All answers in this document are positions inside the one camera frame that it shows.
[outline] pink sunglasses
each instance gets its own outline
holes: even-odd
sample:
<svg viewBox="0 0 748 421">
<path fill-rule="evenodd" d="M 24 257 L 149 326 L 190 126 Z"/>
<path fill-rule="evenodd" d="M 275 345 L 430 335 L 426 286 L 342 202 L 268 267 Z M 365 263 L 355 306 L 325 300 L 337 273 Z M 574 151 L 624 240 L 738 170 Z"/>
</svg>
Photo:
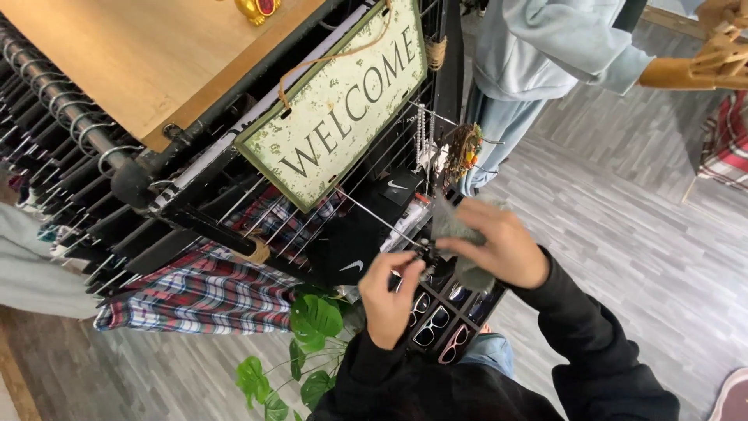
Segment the pink sunglasses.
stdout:
<svg viewBox="0 0 748 421">
<path fill-rule="evenodd" d="M 462 345 L 468 341 L 468 333 L 469 330 L 466 324 L 462 324 L 462 326 L 457 329 L 455 334 L 452 335 L 450 340 L 447 342 L 447 346 L 444 347 L 444 351 L 442 351 L 439 356 L 438 361 L 440 364 L 449 364 L 454 361 L 455 357 L 457 357 L 457 345 Z"/>
</svg>

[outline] gray fuzzy item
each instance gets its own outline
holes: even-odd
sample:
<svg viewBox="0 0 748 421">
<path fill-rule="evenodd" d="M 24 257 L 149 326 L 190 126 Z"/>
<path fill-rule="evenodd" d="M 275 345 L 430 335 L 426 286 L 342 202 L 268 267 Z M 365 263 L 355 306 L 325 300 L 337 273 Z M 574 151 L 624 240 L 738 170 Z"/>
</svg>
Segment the gray fuzzy item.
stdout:
<svg viewBox="0 0 748 421">
<path fill-rule="evenodd" d="M 475 199 L 496 205 L 500 208 L 507 208 L 508 205 L 504 200 L 497 197 L 479 194 Z M 441 195 L 435 199 L 434 203 L 434 223 L 431 229 L 433 240 L 445 237 L 458 237 L 470 241 L 476 246 L 485 244 L 485 237 L 479 231 L 468 228 L 464 223 L 455 217 L 456 209 Z M 440 252 L 444 258 L 451 258 L 453 255 L 446 251 Z M 471 291 L 488 292 L 494 287 L 496 282 L 493 275 L 481 269 L 469 258 L 459 256 L 455 265 L 455 275 L 457 280 L 466 289 Z"/>
</svg>

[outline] artificial plant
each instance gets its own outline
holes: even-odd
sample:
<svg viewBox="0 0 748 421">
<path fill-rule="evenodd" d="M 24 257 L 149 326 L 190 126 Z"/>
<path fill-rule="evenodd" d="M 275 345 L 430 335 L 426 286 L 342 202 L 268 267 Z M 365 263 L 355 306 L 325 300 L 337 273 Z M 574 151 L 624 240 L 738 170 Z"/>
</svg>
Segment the artificial plant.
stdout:
<svg viewBox="0 0 748 421">
<path fill-rule="evenodd" d="M 350 307 L 348 301 L 330 291 L 304 284 L 295 288 L 295 295 L 296 300 L 291 305 L 294 337 L 289 344 L 289 359 L 266 372 L 260 359 L 254 356 L 236 367 L 236 386 L 245 394 L 247 406 L 253 409 L 254 401 L 264 405 L 266 421 L 283 421 L 288 417 L 288 405 L 278 395 L 278 390 L 292 381 L 301 383 L 301 401 L 314 411 L 322 395 L 335 385 L 336 373 L 348 346 L 348 341 L 337 338 L 343 331 L 341 309 L 345 311 Z M 304 370 L 308 358 L 322 356 L 330 357 L 330 360 Z M 332 370 L 322 369 L 333 361 L 336 365 Z M 283 364 L 291 365 L 291 378 L 273 390 L 266 376 Z M 293 416 L 295 421 L 301 420 L 296 411 L 293 411 Z"/>
</svg>

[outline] nike logo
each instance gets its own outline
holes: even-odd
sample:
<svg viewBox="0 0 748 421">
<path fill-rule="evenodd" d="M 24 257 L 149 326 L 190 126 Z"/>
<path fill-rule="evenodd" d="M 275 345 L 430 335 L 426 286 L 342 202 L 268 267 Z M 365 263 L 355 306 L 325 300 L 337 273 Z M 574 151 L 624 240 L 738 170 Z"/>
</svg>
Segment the nike logo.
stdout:
<svg viewBox="0 0 748 421">
<path fill-rule="evenodd" d="M 393 183 L 392 180 L 387 182 L 387 185 L 390 187 L 395 187 L 396 189 L 405 189 L 403 186 L 398 186 L 397 184 Z"/>
<path fill-rule="evenodd" d="M 364 269 L 364 263 L 360 260 L 354 261 L 353 263 L 349 264 L 348 266 L 344 267 L 341 270 L 338 270 L 338 272 L 343 272 L 346 269 L 350 269 L 351 267 L 358 266 L 358 271 L 361 272 Z"/>
</svg>

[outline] metal sign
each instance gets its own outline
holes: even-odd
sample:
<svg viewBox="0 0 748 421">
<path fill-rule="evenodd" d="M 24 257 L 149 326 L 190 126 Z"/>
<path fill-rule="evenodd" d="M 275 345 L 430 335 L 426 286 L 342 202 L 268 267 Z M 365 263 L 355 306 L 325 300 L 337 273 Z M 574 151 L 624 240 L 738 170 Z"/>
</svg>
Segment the metal sign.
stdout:
<svg viewBox="0 0 748 421">
<path fill-rule="evenodd" d="M 236 148 L 302 212 L 309 212 L 366 152 L 426 78 L 426 53 L 415 0 L 379 1 L 327 56 L 375 40 L 353 55 L 313 65 L 234 140 Z"/>
</svg>

